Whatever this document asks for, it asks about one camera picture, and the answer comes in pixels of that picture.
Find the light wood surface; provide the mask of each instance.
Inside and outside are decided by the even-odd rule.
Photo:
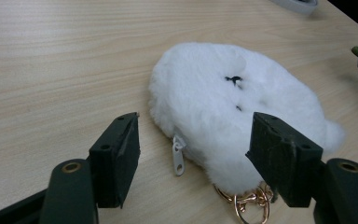
[[[238,223],[201,168],[186,161],[175,176],[171,142],[148,114],[151,70],[180,42],[281,63],[346,130],[331,157],[358,162],[358,24],[319,4],[306,17],[268,0],[0,1],[0,209],[45,189],[57,164],[85,159],[114,118],[138,111],[138,170],[124,208],[101,209],[101,223]],[[312,211],[279,200],[269,223],[313,223]]]

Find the zipper pull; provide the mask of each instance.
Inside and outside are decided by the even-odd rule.
[[[186,148],[185,141],[175,135],[173,137],[172,155],[173,155],[173,169],[176,175],[182,175],[185,172],[185,162],[183,161],[183,149]]]

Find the fluffy white fur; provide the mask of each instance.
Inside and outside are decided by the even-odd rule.
[[[242,81],[234,85],[226,77]],[[230,194],[262,180],[245,157],[255,111],[284,120],[327,151],[344,138],[341,128],[324,118],[310,88],[270,58],[238,46],[174,46],[156,64],[149,90],[156,124],[168,137],[182,137],[185,155]]]

